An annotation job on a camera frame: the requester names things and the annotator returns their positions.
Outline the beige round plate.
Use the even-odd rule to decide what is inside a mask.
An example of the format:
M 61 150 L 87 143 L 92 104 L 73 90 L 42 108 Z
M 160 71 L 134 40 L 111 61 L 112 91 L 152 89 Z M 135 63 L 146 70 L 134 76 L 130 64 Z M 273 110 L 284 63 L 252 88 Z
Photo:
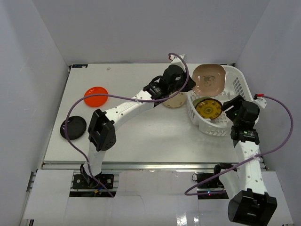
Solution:
M 177 94 L 173 98 L 168 99 L 162 104 L 168 108 L 179 108 L 185 104 L 185 101 L 186 101 L 186 94 L 180 92 L 179 94 Z

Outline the dark round yellow patterned plate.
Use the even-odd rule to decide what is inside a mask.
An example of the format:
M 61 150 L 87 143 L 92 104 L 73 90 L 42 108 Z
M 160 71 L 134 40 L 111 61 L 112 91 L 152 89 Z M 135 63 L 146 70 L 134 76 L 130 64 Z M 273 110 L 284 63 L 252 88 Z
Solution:
M 205 98 L 196 103 L 195 109 L 202 118 L 214 120 L 221 115 L 222 104 L 216 99 Z

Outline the brown square panda plate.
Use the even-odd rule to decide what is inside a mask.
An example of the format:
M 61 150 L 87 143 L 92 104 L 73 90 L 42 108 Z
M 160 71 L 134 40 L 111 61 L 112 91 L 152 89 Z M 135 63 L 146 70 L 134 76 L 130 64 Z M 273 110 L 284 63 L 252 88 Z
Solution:
M 196 83 L 192 89 L 195 94 L 215 97 L 224 91 L 226 71 L 218 64 L 202 64 L 194 69 L 192 79 Z

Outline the orange round plate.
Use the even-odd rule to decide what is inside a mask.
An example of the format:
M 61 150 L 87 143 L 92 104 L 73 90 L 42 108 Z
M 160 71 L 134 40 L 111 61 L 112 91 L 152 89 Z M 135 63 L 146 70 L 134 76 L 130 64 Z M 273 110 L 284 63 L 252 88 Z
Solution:
M 103 87 L 92 87 L 85 92 L 84 96 L 87 97 L 95 94 L 108 94 L 108 91 Z M 107 96 L 93 96 L 86 98 L 84 102 L 87 106 L 95 108 L 104 105 L 107 102 L 107 100 Z

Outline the green square panda plate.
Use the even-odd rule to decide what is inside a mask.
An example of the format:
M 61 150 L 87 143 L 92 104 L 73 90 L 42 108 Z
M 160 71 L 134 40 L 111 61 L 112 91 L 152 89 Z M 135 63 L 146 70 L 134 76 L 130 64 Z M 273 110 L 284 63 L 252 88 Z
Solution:
M 199 104 L 199 102 L 202 102 L 202 101 L 204 101 L 204 100 L 206 100 L 206 99 L 209 99 L 209 97 L 200 97 L 200 98 L 195 99 L 195 100 L 192 102 L 194 108 L 196 108 L 196 106 Z

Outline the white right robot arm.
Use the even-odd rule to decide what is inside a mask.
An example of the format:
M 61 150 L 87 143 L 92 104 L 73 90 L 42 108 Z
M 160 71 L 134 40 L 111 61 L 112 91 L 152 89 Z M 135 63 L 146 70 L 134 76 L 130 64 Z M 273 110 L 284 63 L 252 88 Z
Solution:
M 219 172 L 212 176 L 213 184 L 224 187 L 227 192 L 230 199 L 229 221 L 247 226 L 266 226 L 277 208 L 277 200 L 268 194 L 261 173 L 260 141 L 254 129 L 260 108 L 238 95 L 225 102 L 222 110 L 233 123 L 230 137 L 240 166 L 232 169 L 220 163 Z

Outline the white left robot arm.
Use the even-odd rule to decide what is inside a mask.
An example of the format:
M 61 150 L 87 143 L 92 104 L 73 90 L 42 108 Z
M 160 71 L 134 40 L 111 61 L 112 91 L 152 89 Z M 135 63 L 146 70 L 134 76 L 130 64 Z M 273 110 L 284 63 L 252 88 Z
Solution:
M 106 111 L 93 112 L 88 127 L 88 160 L 80 167 L 83 182 L 90 188 L 99 184 L 105 152 L 116 143 L 116 131 L 127 121 L 196 85 L 181 56 L 170 54 L 172 62 L 129 101 Z

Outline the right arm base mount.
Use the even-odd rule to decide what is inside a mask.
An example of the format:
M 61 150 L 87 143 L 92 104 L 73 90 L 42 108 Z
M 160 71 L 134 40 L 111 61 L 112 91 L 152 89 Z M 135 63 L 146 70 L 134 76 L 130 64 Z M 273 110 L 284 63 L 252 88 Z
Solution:
M 213 173 L 197 172 L 194 173 L 191 178 L 194 182 L 199 183 L 205 179 L 210 178 L 213 175 Z M 199 195 L 199 200 L 219 200 L 229 198 L 223 184 L 219 181 L 218 178 L 215 178 L 198 186 L 197 192 L 206 193 L 206 195 Z

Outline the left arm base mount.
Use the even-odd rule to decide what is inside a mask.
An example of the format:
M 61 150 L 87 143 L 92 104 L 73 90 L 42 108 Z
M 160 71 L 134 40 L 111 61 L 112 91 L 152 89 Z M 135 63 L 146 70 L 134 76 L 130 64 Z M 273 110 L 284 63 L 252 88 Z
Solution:
M 116 195 L 116 191 L 111 191 L 114 188 L 114 174 L 100 173 L 95 178 L 110 190 L 111 195 L 85 172 L 83 164 L 81 164 L 79 173 L 73 175 L 70 197 L 113 198 Z

